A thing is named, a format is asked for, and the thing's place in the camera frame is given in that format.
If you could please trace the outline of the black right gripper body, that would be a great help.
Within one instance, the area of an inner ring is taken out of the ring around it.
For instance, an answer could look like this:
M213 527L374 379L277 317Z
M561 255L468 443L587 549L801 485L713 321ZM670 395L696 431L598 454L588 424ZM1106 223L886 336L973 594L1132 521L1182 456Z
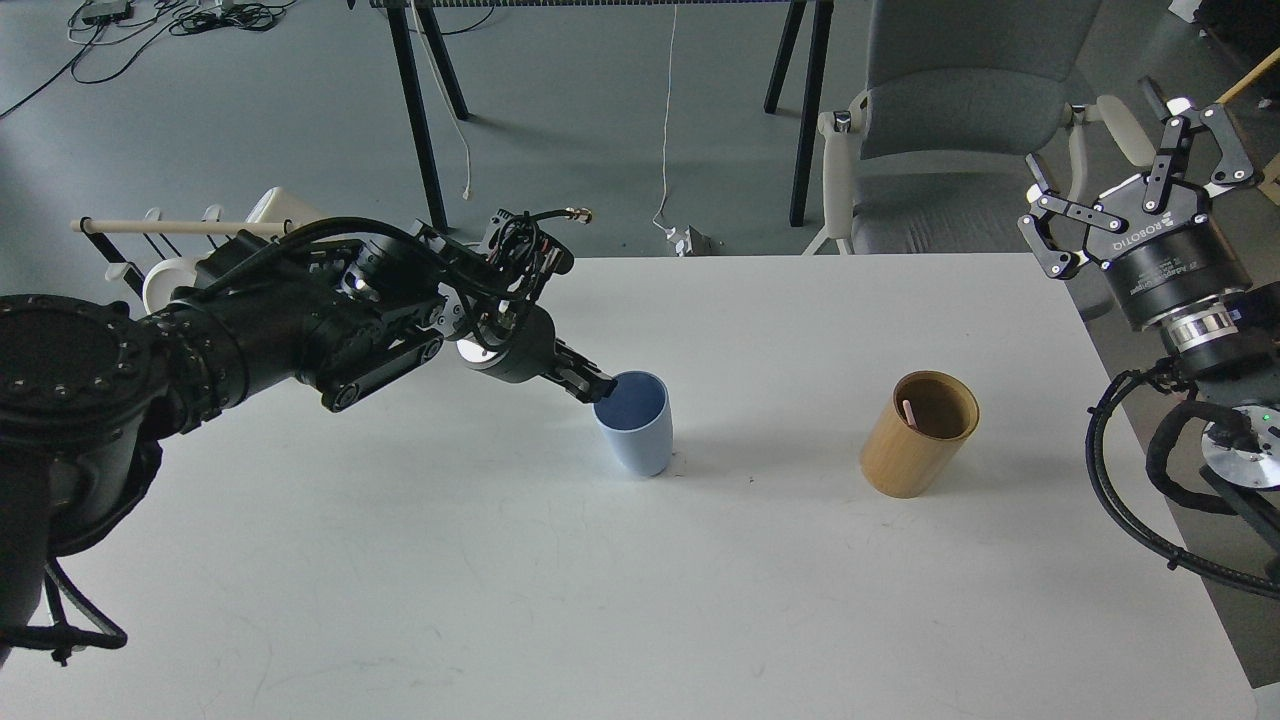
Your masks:
M1161 211L1146 210L1147 182L1134 176L1098 197L1102 210L1126 223L1124 231L1096 232L1096 260L1134 331L1207 299L1253 286L1235 250L1210 215L1208 193L1172 179Z

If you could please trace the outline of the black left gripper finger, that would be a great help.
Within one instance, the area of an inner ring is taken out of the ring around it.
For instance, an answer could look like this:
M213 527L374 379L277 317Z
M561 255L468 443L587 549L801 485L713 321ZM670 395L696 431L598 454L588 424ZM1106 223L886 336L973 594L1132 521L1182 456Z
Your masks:
M614 377L603 372L594 361L570 347L563 340L556 341L556 373L573 383L609 383Z
M554 366L548 379L581 404L596 404L611 397L617 379L590 363Z

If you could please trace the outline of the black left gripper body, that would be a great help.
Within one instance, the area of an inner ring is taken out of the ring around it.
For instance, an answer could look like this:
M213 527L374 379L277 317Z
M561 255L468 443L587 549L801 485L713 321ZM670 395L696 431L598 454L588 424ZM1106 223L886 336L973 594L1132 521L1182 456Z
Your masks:
M470 337L458 340L458 354L467 368L507 383L524 383L553 370L556 325L550 314L534 306L524 325L498 351L483 348Z

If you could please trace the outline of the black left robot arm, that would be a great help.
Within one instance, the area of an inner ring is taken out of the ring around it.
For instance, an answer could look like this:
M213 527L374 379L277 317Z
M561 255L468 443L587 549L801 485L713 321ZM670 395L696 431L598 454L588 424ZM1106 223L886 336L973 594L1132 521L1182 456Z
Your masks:
M45 293L1 301L3 653L119 650L127 633L70 582L60 559L104 539L146 496L161 441L283 380L343 411L470 342L474 366L535 377L596 404L617 379L556 334L539 306L573 255L541 227L586 209L503 211L472 250L430 227L361 217L268 240L241 231L195 282L134 319L124 304Z

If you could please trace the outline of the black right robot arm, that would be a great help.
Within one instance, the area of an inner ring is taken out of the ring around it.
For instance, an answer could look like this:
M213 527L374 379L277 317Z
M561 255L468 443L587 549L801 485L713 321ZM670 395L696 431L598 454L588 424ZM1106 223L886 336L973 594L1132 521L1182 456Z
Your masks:
M1253 286L1212 217L1215 197L1260 177L1221 102L1169 99L1151 78L1140 87L1164 128L1157 146L1120 101L1068 109L1078 124L1101 119L1138 173L1079 202L1030 154L1018 225L1048 278L1097 265L1130 327L1155 328L1164 343L1165 357L1119 373L1091 409L1085 466L1106 512L1171 569L1275 600L1276 559L1256 577L1174 544L1123 502L1106 466L1105 433L1123 400L1142 386L1179 393L1146 451L1149 483L1184 509L1238 516L1277 547L1277 286Z

